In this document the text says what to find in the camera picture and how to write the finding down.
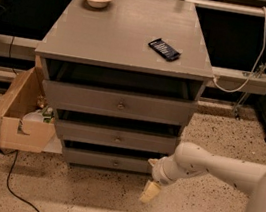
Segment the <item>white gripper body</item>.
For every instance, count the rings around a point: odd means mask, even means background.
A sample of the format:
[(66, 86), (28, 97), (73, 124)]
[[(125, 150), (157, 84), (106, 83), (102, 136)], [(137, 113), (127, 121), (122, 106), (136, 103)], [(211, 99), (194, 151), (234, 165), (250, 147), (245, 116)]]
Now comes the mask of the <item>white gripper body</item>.
[(151, 171), (154, 182), (158, 182), (161, 186), (174, 183), (178, 179), (177, 173), (178, 165), (173, 156), (156, 159)]

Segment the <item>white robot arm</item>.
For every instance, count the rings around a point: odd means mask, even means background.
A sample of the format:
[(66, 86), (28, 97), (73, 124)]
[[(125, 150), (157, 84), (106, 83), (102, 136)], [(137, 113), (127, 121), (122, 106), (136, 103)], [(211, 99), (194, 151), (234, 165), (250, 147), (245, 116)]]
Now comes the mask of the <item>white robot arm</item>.
[(163, 186), (209, 173), (249, 195), (245, 212), (266, 212), (266, 165), (211, 154), (194, 143), (180, 143), (173, 155), (151, 159), (152, 179), (140, 195), (147, 203)]

